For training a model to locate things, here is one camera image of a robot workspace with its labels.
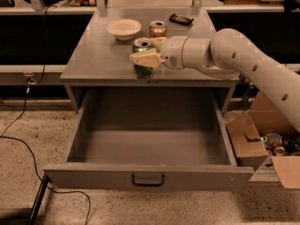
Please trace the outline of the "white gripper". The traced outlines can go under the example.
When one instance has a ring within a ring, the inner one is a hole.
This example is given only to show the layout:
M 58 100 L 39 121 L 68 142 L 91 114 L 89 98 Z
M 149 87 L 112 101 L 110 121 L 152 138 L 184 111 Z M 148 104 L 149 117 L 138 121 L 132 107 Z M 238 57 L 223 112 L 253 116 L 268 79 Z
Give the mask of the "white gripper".
M 164 63 L 167 68 L 183 69 L 183 50 L 187 39 L 186 36 L 150 37 L 155 49 L 132 53 L 129 59 L 135 65 L 148 68 L 158 68 Z

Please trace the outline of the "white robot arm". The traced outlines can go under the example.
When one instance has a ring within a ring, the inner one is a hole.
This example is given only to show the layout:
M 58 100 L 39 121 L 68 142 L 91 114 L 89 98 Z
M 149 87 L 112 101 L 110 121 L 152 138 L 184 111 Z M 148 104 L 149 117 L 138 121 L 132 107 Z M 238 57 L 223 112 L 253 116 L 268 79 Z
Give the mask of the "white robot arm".
M 146 52 L 129 56 L 135 65 L 193 68 L 204 75 L 232 79 L 242 74 L 300 131 L 300 75 L 262 52 L 245 35 L 226 28 L 210 38 L 152 38 Z

